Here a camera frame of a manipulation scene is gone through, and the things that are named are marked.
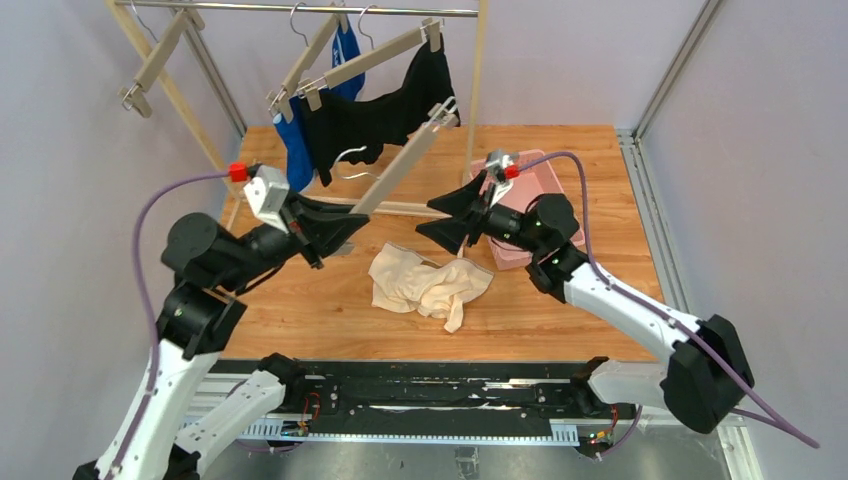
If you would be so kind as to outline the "beige clip hanger blue underwear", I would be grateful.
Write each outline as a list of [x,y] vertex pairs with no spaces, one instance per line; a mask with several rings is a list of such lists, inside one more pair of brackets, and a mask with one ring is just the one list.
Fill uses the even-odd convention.
[[293,119],[289,99],[297,90],[303,74],[314,65],[320,53],[331,43],[339,27],[346,30],[348,28],[348,21],[341,13],[333,13],[311,39],[303,36],[306,41],[305,49],[283,79],[279,90],[277,92],[270,92],[267,97],[269,100],[268,113],[272,118],[277,114],[282,114],[287,121]]

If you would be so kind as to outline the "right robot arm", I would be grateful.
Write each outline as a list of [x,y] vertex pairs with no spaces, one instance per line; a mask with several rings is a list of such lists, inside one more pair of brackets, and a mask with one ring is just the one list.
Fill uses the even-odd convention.
[[606,321],[659,362],[648,372],[600,361],[585,379],[595,401],[663,408],[695,432],[712,432],[754,385],[733,323],[675,310],[616,279],[573,244],[579,223],[565,194],[540,194],[520,212],[495,202],[496,190],[479,174],[429,200],[445,216],[417,233],[452,254],[481,236],[529,253],[525,269],[539,292]]

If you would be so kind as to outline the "beige clip hanger cream underwear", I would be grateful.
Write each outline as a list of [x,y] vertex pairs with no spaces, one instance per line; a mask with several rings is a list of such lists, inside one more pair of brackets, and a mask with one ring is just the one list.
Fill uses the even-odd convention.
[[406,142],[401,151],[372,183],[365,194],[353,205],[352,214],[383,214],[423,218],[440,218],[442,213],[421,203],[389,201],[388,196],[406,178],[436,142],[443,130],[456,127],[458,105],[454,96],[436,103],[423,123]]

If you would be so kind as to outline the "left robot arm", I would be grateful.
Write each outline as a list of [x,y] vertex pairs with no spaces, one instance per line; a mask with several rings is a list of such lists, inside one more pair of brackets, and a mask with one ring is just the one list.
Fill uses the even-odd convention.
[[78,479],[199,479],[261,416],[300,401],[305,372],[274,353],[199,421],[186,424],[198,387],[246,312],[241,297],[295,257],[321,268],[368,216],[298,193],[246,191],[258,225],[235,236],[191,213],[171,228],[163,263],[175,274],[154,322],[143,383],[108,449],[79,466]]

